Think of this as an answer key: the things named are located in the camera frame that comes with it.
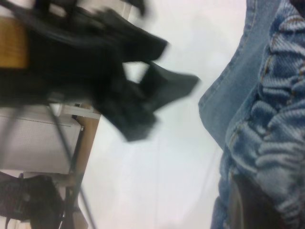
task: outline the denim jeans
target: denim jeans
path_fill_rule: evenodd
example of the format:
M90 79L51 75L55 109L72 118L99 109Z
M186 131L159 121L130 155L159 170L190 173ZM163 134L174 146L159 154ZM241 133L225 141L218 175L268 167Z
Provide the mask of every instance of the denim jeans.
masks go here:
M272 199L288 228L305 227L305 1L248 0L244 35L199 103L223 148L212 228L226 226L232 175Z

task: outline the white tile floor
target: white tile floor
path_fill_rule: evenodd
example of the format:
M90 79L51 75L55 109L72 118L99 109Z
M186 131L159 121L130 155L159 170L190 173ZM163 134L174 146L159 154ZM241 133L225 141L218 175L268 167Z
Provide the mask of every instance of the white tile floor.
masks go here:
M144 28L171 44L158 64L194 73L202 83L190 98L158 112L160 124L147 141L124 142L102 118L83 186L98 228L207 229L222 151L202 126L197 104L235 52L245 0L147 2ZM145 69L125 67L134 80Z

